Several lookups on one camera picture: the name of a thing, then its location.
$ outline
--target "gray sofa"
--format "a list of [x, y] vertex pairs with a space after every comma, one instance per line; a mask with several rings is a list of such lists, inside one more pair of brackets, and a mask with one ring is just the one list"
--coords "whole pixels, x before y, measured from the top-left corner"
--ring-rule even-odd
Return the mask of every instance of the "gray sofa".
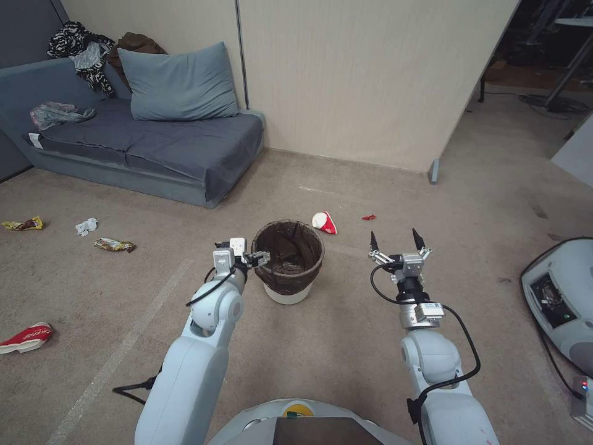
[[[262, 148], [264, 118], [241, 110], [234, 117], [191, 122], [135, 121], [130, 92], [111, 66], [117, 98], [105, 98], [78, 78], [70, 59], [0, 69], [0, 129], [41, 169], [213, 208], [230, 192]], [[47, 101], [95, 108], [86, 122], [39, 133], [30, 110]]]

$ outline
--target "chocolate wrapper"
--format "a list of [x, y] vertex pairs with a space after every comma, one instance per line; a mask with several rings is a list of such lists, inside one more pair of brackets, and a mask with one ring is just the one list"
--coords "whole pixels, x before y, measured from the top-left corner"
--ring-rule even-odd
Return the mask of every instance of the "chocolate wrapper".
[[111, 238], [99, 238], [95, 241], [95, 247], [103, 250], [109, 250], [110, 252], [119, 252], [121, 250], [127, 250], [130, 253], [136, 248], [134, 243], [129, 241], [118, 241], [112, 240]]
[[16, 230], [19, 232], [31, 229], [41, 230], [43, 228], [43, 221], [39, 218], [39, 216], [35, 216], [34, 218], [28, 219], [25, 222], [4, 221], [2, 225], [8, 230]]

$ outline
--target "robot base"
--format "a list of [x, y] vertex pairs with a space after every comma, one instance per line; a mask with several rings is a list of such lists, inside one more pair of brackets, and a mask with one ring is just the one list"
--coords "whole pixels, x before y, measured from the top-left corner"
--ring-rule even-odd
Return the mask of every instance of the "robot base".
[[331, 419], [352, 419], [362, 426], [372, 437], [383, 444], [410, 445], [410, 443], [370, 420], [365, 420], [352, 411], [335, 405], [308, 399], [277, 399], [241, 411], [233, 417], [208, 445], [223, 444], [272, 444], [276, 423], [286, 419], [287, 411], [297, 412], [299, 416], [312, 416]]

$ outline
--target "sticker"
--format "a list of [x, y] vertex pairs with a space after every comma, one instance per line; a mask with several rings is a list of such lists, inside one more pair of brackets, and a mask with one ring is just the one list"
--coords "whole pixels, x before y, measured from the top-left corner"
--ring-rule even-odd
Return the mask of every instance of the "sticker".
[[41, 142], [39, 142], [39, 136], [41, 136], [39, 133], [29, 133], [29, 139], [33, 143], [33, 146], [41, 148], [43, 150]]

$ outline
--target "crumpled tissue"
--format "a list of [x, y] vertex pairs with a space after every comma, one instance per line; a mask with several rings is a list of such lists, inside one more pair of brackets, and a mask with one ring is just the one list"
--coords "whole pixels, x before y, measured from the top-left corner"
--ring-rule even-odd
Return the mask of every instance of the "crumpled tissue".
[[97, 219], [89, 218], [84, 222], [76, 225], [76, 234], [80, 236], [87, 236], [89, 232], [95, 231], [97, 228]]

